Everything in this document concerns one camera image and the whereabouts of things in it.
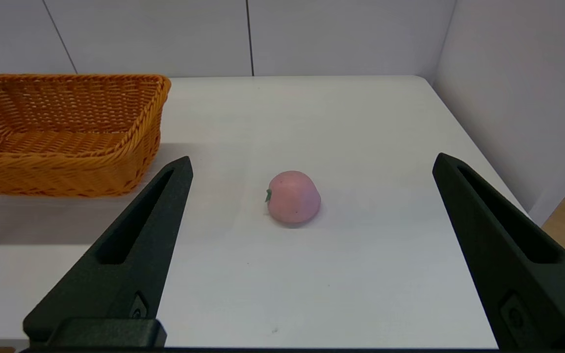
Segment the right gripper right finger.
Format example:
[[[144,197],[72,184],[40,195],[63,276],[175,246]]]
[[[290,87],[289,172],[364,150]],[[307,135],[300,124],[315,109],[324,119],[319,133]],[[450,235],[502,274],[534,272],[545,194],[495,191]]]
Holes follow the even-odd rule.
[[[469,165],[433,177],[502,350],[565,350],[565,249]]]

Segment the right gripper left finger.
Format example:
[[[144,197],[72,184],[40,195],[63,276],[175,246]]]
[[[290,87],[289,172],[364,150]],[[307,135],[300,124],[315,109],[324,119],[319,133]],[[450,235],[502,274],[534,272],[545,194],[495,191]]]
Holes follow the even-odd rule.
[[[30,342],[165,342],[157,313],[193,168],[165,165],[23,320]]]

